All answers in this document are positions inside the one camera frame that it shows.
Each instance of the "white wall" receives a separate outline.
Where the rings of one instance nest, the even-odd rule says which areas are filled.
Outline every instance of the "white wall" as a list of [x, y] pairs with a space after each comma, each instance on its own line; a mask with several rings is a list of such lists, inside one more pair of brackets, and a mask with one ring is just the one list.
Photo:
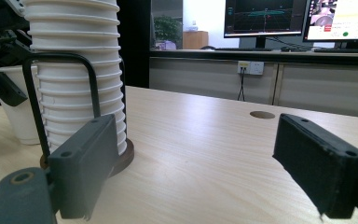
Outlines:
[[216, 48], [237, 48], [238, 38], [223, 38], [225, 25], [225, 0], [183, 0], [183, 28], [191, 26], [193, 21], [199, 31], [207, 31], [209, 45]]

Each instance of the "wooden table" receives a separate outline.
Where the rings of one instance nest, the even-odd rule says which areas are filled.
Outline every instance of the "wooden table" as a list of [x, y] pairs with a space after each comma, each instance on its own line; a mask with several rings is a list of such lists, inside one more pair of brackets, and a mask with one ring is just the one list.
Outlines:
[[[276, 117], [258, 119], [253, 111]], [[358, 147], [358, 118], [127, 87], [135, 158], [108, 179], [89, 223], [322, 223], [272, 158], [281, 113], [310, 119]], [[40, 155], [39, 145], [14, 137], [0, 108], [0, 179], [38, 166]], [[358, 210], [350, 220], [323, 220], [358, 223]]]

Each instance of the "image on screen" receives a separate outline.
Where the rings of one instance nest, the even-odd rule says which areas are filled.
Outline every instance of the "image on screen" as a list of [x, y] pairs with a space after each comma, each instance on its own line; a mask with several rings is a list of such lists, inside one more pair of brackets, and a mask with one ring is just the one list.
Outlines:
[[305, 41], [358, 41], [358, 0], [311, 0]]
[[227, 0], [225, 37], [300, 35], [306, 0]]

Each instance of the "stack of white paper cups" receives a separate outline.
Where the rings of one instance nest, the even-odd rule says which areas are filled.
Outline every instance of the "stack of white paper cups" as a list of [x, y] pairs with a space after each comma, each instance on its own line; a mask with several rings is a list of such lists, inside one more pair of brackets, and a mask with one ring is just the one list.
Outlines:
[[[101, 114], [115, 114], [118, 152], [127, 147], [116, 0], [23, 0], [31, 49], [86, 57], [97, 75]], [[37, 63], [50, 151], [93, 119], [89, 73], [80, 63]]]

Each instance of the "black metal wire frame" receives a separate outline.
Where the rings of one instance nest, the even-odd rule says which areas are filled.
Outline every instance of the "black metal wire frame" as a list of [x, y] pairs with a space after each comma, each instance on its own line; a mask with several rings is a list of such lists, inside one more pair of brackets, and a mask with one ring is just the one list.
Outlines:
[[34, 79], [32, 76], [31, 65], [34, 61], [47, 63], [82, 63], [86, 66], [89, 72], [89, 87], [91, 90], [91, 101], [94, 118], [101, 116], [100, 101], [98, 96], [97, 77], [94, 68], [88, 59], [73, 53], [34, 53], [24, 59], [22, 63], [22, 73], [24, 74], [25, 84], [28, 91], [28, 98], [30, 99], [31, 108], [34, 114], [34, 122], [36, 124], [37, 133], [42, 147], [45, 164], [48, 164], [48, 156], [50, 151], [48, 148], [48, 138], [45, 133], [45, 126], [43, 124], [42, 115], [39, 109], [39, 103], [36, 97], [36, 89], [34, 88]]

